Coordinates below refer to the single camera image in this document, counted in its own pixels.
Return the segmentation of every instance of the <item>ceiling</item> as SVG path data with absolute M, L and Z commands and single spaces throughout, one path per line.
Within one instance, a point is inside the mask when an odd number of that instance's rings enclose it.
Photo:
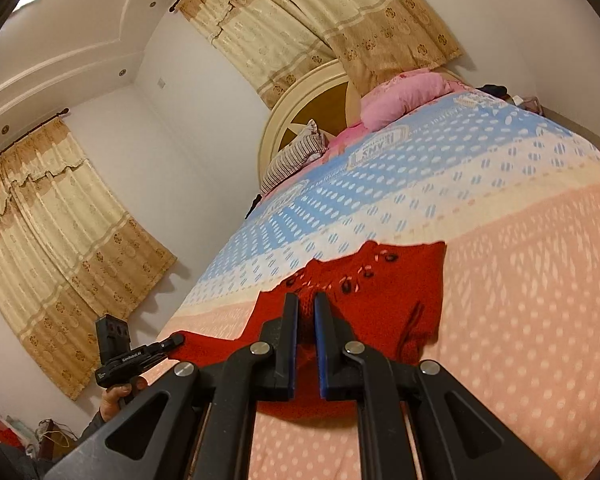
M 0 30 L 0 150 L 63 108 L 131 83 L 173 2 L 37 0 L 14 12 Z

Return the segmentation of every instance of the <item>white wall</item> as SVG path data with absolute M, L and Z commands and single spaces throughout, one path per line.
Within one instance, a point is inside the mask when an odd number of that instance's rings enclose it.
M 235 230 L 218 190 L 133 86 L 77 107 L 66 123 L 128 211 L 177 257 L 131 315 L 135 344 L 151 342 Z M 0 314 L 0 413 L 35 428 L 53 418 L 80 433 L 96 411 L 91 383 L 72 402 L 42 373 Z
M 180 13 L 167 12 L 136 85 L 218 184 L 232 218 L 244 218 L 258 193 L 256 161 L 269 117 L 247 80 Z
M 535 93 L 600 136 L 600 18 L 586 0 L 427 1 L 466 49 L 469 83 Z

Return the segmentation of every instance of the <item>pink pillow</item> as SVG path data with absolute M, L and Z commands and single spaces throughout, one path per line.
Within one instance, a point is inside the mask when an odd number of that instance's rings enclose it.
M 416 108 L 452 92 L 440 74 L 426 68 L 413 72 L 397 75 L 362 98 L 360 117 L 369 131 L 381 130 Z

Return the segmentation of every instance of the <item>striped pillow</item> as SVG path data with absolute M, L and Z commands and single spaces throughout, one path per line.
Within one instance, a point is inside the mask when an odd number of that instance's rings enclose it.
M 260 184 L 260 194 L 264 197 L 326 151 L 324 134 L 311 119 L 298 136 L 273 158 Z

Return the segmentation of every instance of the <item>pillow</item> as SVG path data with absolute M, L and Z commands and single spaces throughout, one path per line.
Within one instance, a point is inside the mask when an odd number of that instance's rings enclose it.
M 381 130 L 416 108 L 452 92 L 440 74 L 428 69 L 413 72 L 397 75 L 362 98 L 360 116 L 370 131 Z
M 311 119 L 298 136 L 285 146 L 270 162 L 260 184 L 260 194 L 265 196 L 283 180 L 301 170 L 327 151 L 324 134 Z

